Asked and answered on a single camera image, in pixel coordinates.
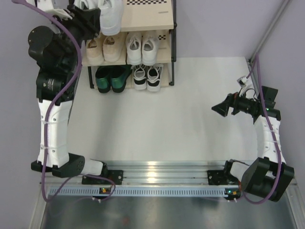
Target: green shoe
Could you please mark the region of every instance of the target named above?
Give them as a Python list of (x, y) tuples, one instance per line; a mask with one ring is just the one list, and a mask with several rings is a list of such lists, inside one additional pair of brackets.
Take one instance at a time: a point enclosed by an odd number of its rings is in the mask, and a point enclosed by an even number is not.
[(111, 86), (115, 93), (121, 93), (126, 86), (126, 80), (132, 73), (131, 65), (114, 66), (111, 74)]
[(113, 66), (101, 66), (95, 74), (95, 81), (100, 93), (107, 93), (110, 91), (110, 77), (113, 72)]

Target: gray wall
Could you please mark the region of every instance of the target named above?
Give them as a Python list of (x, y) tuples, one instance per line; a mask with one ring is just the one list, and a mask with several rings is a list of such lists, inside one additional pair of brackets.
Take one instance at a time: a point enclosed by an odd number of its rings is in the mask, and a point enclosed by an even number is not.
[(178, 57), (246, 56), (282, 0), (177, 0)]
[[(279, 2), (178, 0), (178, 55), (249, 56)], [(40, 144), (38, 67), (27, 55), (27, 36), (41, 24), (47, 22), (38, 14), (9, 0), (1, 1), (1, 228), (27, 228), (38, 194), (40, 175), (30, 170)]]
[(260, 53), (263, 84), (279, 89), (283, 155), (305, 199), (305, 1), (293, 0)]

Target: white table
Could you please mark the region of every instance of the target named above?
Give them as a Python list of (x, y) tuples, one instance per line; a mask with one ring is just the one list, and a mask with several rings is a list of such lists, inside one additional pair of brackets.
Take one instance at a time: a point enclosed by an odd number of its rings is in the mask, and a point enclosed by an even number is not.
[(176, 85), (159, 93), (100, 94), (81, 73), (68, 128), (69, 152), (96, 160), (255, 160), (249, 114), (211, 110), (249, 73), (244, 57), (180, 58)]

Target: checkerboard pattern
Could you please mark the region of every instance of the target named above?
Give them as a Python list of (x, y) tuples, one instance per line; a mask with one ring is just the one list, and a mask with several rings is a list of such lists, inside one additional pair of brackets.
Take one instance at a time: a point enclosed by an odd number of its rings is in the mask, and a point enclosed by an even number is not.
[(159, 35), (159, 40), (166, 40), (166, 35)]
[(167, 3), (166, 0), (127, 0), (127, 5), (151, 5)]

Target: beige shoe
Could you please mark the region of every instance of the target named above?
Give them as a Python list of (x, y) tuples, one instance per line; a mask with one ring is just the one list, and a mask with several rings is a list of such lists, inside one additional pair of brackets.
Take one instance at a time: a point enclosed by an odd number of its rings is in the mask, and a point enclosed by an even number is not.
[(104, 62), (103, 44), (104, 36), (100, 34), (97, 38), (86, 43), (86, 53), (90, 65), (101, 65)]
[(105, 61), (116, 62), (119, 60), (122, 49), (125, 45), (125, 38), (125, 32), (120, 32), (117, 35), (106, 37), (103, 43)]

